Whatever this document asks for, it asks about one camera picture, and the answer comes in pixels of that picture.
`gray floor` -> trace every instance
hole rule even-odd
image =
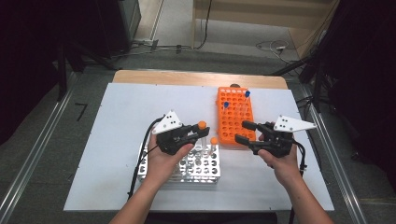
[[[161,69],[178,71],[205,71],[232,74],[270,74],[285,63],[271,56],[237,55],[229,52],[161,51],[151,54],[129,55],[114,58],[112,62],[124,69]],[[114,71],[108,71],[96,63],[89,63],[78,82],[57,127],[48,141],[33,175],[26,186],[9,223],[107,223],[115,213],[66,213],[64,203],[77,170],[81,154],[87,143],[92,125],[107,83],[112,81]],[[283,76],[288,81],[295,99],[303,98],[301,84],[294,71]],[[6,143],[0,146],[0,195],[4,196],[35,140],[55,107],[57,87],[50,91],[29,114],[20,128]],[[81,106],[88,104],[80,121]],[[354,152],[343,123],[337,115],[322,105],[322,116],[331,134],[334,147],[342,161],[353,188],[361,200],[368,223],[393,223],[395,193],[385,174],[372,164],[350,159]],[[318,133],[311,131],[318,146],[323,177],[335,207],[330,216],[336,223],[352,223],[347,206],[324,152]],[[278,223],[288,223],[289,212],[278,212]]]

